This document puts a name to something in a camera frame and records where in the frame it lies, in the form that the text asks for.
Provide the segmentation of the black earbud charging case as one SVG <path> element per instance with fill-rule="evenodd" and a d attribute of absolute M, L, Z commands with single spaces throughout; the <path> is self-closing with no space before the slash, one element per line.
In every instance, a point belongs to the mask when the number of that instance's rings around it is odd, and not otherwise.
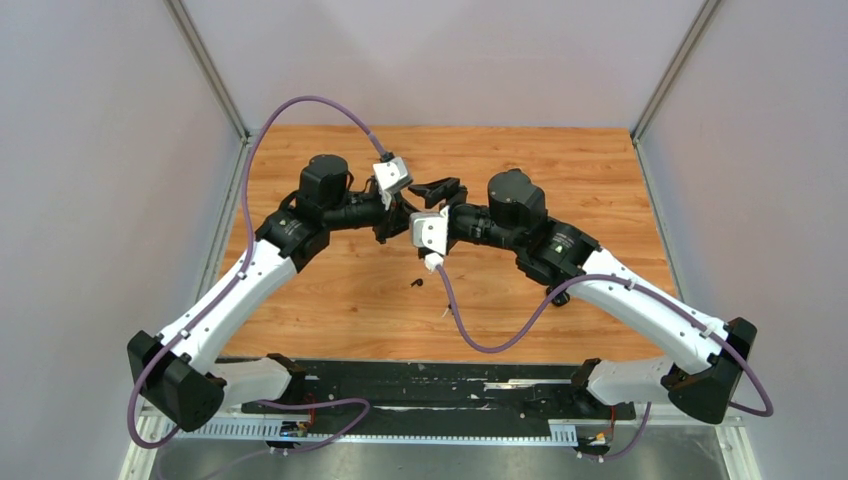
<path fill-rule="evenodd" d="M 571 296 L 567 291 L 561 291 L 557 295 L 553 296 L 552 292 L 555 290 L 553 286 L 548 286 L 546 288 L 546 294 L 551 297 L 550 303 L 556 307 L 563 307 L 568 304 L 571 300 Z"/>

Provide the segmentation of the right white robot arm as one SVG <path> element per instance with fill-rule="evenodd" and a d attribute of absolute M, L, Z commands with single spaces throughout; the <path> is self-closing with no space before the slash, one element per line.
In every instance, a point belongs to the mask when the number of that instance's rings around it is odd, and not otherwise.
<path fill-rule="evenodd" d="M 411 186 L 425 208 L 410 218 L 412 242 L 428 269 L 442 272 L 452 247 L 467 242 L 514 254 L 517 268 L 546 289 L 546 302 L 587 302 L 647 338 L 657 358 L 591 358 L 572 377 L 571 403 L 584 417 L 609 406 L 656 402 L 707 424 L 734 407 L 751 375 L 757 336 L 744 318 L 698 311 L 645 280 L 583 230 L 552 217 L 544 190 L 519 169 L 495 174 L 487 201 L 472 204 L 456 178 Z"/>

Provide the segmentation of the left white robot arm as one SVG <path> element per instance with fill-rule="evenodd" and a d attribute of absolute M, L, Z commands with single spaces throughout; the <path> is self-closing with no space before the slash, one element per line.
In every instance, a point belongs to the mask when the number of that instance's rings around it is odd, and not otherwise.
<path fill-rule="evenodd" d="M 303 374 L 280 354 L 221 363 L 223 347 L 275 291 L 329 244 L 332 232 L 370 228 L 378 242 L 404 232 L 413 207 L 402 197 L 413 182 L 406 162 L 385 155 L 370 186 L 350 188 L 345 159 L 317 155 L 300 173 L 297 190 L 253 232 L 232 268 L 182 317 L 157 335 L 138 332 L 128 343 L 140 394 L 185 432 L 220 410 L 269 400 L 283 413 L 306 400 Z"/>

